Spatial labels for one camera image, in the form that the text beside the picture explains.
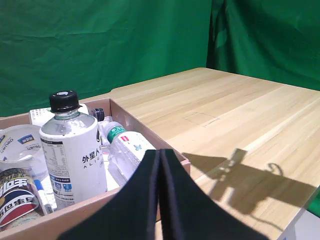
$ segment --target bottle cap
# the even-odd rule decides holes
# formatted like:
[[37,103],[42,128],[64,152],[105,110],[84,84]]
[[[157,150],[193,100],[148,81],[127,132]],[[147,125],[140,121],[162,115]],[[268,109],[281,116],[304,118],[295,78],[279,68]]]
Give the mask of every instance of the bottle cap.
[[98,122],[102,122],[103,120],[105,120],[105,111],[103,108],[95,108],[95,117],[98,120]]
[[80,107],[78,94],[75,91],[58,91],[49,96],[51,112],[65,113]]

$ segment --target water bottle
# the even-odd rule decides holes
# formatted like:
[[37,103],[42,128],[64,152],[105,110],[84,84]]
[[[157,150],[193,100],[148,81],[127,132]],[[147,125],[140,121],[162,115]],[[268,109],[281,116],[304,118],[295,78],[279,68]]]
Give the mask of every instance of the water bottle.
[[110,142],[111,161],[126,180],[132,176],[146,150],[155,150],[155,147],[141,133],[127,131],[116,121],[107,124],[103,131]]
[[54,117],[40,129],[40,138],[57,209],[107,190],[98,121],[79,112],[75,91],[50,95]]

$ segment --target can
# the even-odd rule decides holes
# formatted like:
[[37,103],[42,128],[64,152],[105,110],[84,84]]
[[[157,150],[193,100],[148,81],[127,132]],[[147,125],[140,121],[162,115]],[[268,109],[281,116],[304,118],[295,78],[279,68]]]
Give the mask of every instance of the can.
[[0,172],[0,229],[13,228],[44,216],[32,177],[22,168]]

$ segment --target cardboard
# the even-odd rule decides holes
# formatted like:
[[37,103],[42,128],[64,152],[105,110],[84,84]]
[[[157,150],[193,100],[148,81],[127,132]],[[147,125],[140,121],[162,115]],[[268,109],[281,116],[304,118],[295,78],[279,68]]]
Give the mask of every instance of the cardboard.
[[[137,120],[110,98],[84,102],[90,108],[103,108],[106,116],[122,124],[128,131],[141,133],[156,149],[173,149],[152,130]],[[0,129],[14,125],[29,124],[27,113],[0,119]],[[184,169],[190,173],[189,160],[173,149]],[[88,200],[79,202],[23,225],[0,232],[0,240],[55,240],[67,229],[77,225],[105,205],[120,188],[107,191]]]

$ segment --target marker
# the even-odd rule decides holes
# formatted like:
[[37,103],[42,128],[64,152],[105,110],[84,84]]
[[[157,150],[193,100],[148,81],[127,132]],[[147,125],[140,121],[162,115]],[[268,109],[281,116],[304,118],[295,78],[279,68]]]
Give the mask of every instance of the marker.
[[46,197],[45,190],[44,190],[44,187],[41,184],[41,181],[40,180],[34,180],[34,184],[36,186],[36,189],[38,190],[40,199],[42,201],[42,205],[43,205],[46,213],[47,214],[53,213],[54,211],[52,209],[51,204],[48,202],[48,199]]

